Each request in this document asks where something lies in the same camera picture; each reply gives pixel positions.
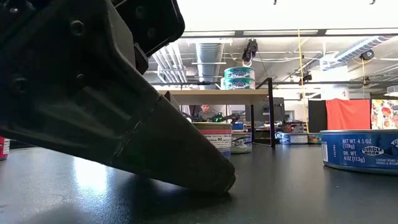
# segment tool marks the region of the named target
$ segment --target stacked tuna cans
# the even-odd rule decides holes
[[[255,90],[255,78],[253,68],[227,68],[224,71],[224,79],[221,79],[221,86],[224,86],[226,90]]]

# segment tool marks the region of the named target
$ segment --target colorful poster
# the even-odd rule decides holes
[[[398,100],[372,100],[372,129],[398,129]]]

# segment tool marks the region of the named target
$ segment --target tuna can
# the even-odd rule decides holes
[[[232,154],[251,152],[251,133],[232,133]]]
[[[277,133],[281,144],[308,144],[308,136],[306,133]]]
[[[250,78],[256,79],[256,74],[253,68],[250,67],[233,67],[224,70],[224,77],[227,78]]]
[[[308,134],[309,144],[322,144],[321,133],[309,133]]]
[[[225,157],[231,157],[232,125],[227,123],[192,123]]]
[[[326,166],[398,175],[398,130],[321,131],[321,135]]]
[[[255,90],[256,81],[251,78],[225,78],[226,90]]]
[[[6,160],[10,152],[10,139],[0,137],[0,161]]]

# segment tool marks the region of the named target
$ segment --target man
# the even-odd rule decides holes
[[[210,111],[210,105],[201,105],[201,112],[199,112],[199,116],[201,116],[204,120],[208,120],[216,116],[216,113]]]

